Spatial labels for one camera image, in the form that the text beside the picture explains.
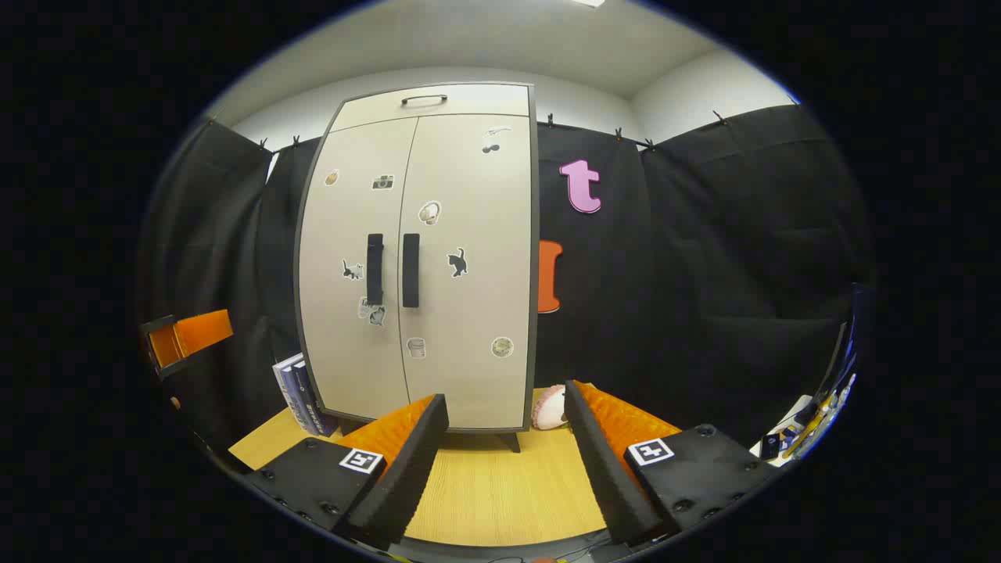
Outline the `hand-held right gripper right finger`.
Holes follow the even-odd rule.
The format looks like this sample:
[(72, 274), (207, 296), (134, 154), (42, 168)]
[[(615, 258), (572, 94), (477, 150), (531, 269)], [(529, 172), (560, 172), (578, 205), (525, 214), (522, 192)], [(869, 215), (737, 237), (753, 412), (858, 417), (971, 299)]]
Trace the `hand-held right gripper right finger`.
[(680, 430), (593, 385), (565, 382), (565, 414), (612, 542), (690, 533), (775, 485), (780, 469), (714, 425)]

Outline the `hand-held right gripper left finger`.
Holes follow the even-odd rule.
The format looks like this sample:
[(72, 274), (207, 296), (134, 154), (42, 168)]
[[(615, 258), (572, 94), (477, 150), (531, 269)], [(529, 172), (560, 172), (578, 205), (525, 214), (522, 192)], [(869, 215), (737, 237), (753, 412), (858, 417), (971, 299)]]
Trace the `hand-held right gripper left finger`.
[(446, 396), (433, 393), (339, 442), (300, 439), (246, 480), (301, 520), (385, 550), (410, 525), (447, 428)]

